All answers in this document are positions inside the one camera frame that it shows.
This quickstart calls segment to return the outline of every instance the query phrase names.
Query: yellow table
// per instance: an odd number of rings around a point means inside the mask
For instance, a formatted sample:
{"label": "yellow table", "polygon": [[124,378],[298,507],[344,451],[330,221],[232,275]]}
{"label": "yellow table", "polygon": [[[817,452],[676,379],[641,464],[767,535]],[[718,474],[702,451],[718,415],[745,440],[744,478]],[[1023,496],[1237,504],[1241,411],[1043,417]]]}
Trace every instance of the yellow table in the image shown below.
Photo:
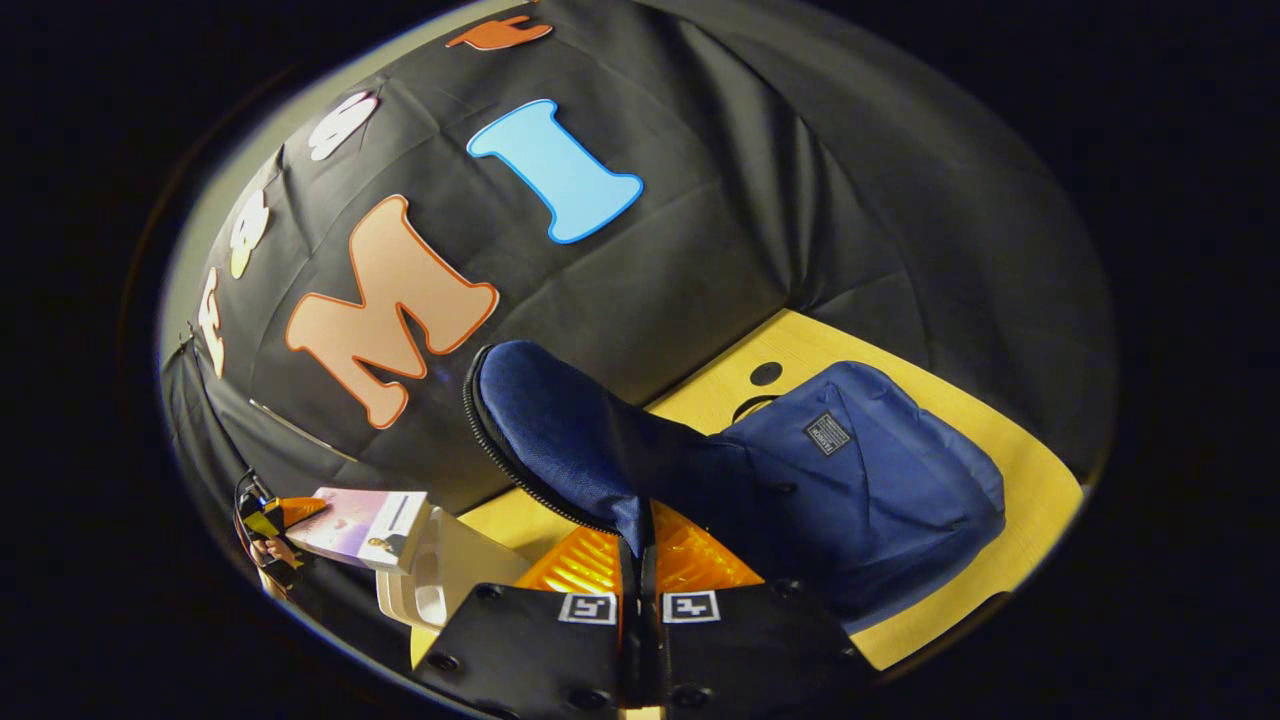
{"label": "yellow table", "polygon": [[[1052,550],[1083,493],[1047,447],[986,404],[905,360],[788,310],[722,352],[649,410],[703,433],[716,433],[730,424],[733,411],[748,398],[783,395],[842,360],[865,363],[886,373],[920,407],[982,447],[1005,478],[1006,524],[1000,537],[942,588],[851,635],[858,650],[882,670],[924,647],[991,596],[1015,589]],[[751,384],[751,372],[769,361],[782,365],[778,379],[765,387]],[[573,529],[572,523],[518,489],[463,514],[460,520],[531,562]],[[434,633],[413,629],[415,665],[434,639]]]}

